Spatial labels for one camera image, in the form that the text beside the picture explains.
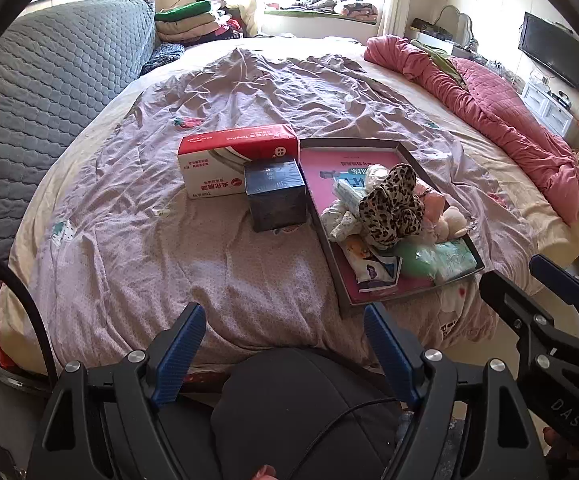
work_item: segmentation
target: tray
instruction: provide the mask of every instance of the tray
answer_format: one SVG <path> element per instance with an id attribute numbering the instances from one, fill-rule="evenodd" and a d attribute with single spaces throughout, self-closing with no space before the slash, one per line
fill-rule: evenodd
<path id="1" fill-rule="evenodd" d="M 423 181 L 438 190 L 421 165 L 397 140 L 321 137 L 301 139 L 300 141 L 301 172 L 309 191 L 307 194 L 308 208 L 327 264 L 332 273 L 341 316 L 343 317 L 363 312 L 364 306 L 374 301 L 399 300 L 438 290 L 445 285 L 473 276 L 485 268 L 474 243 L 469 235 L 465 235 L 462 239 L 476 260 L 476 269 L 460 274 L 442 283 L 442 285 L 435 285 L 431 280 L 401 276 L 396 290 L 393 288 L 373 292 L 360 292 L 358 290 L 358 286 L 355 286 L 357 282 L 354 272 L 345 259 L 343 250 L 336 243 L 328 240 L 327 233 L 320 220 L 320 213 L 333 200 L 333 198 L 328 198 L 327 196 L 327 192 L 331 193 L 333 184 L 332 178 L 327 178 L 327 174 L 333 173 L 333 171 L 349 171 L 353 173 L 355 169 L 367 168 L 368 164 L 383 164 L 391 168 L 401 162 L 409 164 Z"/>

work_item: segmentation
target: gray quilted cover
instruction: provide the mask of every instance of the gray quilted cover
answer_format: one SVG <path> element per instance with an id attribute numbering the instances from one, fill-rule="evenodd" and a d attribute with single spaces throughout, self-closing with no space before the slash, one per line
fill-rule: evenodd
<path id="1" fill-rule="evenodd" d="M 18 18 L 0 38 L 0 258 L 45 172 L 154 49 L 153 0 L 88 0 Z"/>

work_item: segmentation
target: pink comforter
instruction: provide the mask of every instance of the pink comforter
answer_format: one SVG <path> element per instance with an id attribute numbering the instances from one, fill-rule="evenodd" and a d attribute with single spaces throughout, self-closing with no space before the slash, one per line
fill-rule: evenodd
<path id="1" fill-rule="evenodd" d="M 467 59 L 454 58 L 469 92 L 442 72 L 429 56 L 397 36 L 367 41 L 365 60 L 402 73 L 505 150 L 571 225 L 579 213 L 579 166 L 572 150 L 543 128 L 505 80 Z"/>

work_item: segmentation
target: television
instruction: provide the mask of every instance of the television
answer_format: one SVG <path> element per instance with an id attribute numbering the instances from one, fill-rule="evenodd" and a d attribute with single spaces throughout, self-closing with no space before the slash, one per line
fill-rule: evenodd
<path id="1" fill-rule="evenodd" d="M 579 41 L 567 31 L 526 12 L 519 49 L 579 90 Z"/>

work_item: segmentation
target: red and white box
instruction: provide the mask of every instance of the red and white box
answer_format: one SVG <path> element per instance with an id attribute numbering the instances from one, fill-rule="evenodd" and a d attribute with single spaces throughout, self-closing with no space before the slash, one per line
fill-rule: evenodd
<path id="1" fill-rule="evenodd" d="M 190 198 L 244 193 L 244 165 L 250 160 L 291 156 L 298 137 L 289 124 L 233 128 L 185 137 L 178 163 Z"/>

